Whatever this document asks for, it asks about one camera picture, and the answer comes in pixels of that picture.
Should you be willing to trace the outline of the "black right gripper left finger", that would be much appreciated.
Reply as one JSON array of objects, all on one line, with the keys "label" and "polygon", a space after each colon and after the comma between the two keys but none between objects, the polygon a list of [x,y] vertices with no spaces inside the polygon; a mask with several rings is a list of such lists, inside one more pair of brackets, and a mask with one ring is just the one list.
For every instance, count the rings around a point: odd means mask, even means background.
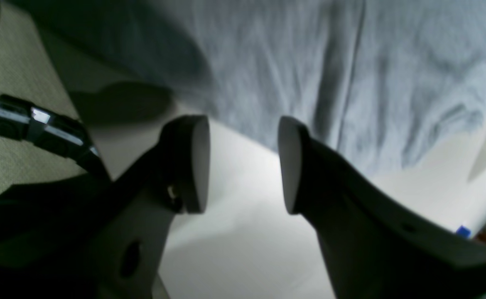
[{"label": "black right gripper left finger", "polygon": [[204,115],[167,123],[117,180],[83,174],[0,194],[0,299],[150,299],[171,223],[208,201]]}]

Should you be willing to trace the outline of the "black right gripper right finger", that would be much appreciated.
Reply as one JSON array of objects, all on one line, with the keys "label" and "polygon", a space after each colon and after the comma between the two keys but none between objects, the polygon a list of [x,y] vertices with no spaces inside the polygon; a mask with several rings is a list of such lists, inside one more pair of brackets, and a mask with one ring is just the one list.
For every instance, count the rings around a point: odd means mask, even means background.
[{"label": "black right gripper right finger", "polygon": [[285,208],[314,229],[338,299],[486,299],[486,245],[397,203],[306,125],[281,117]]}]

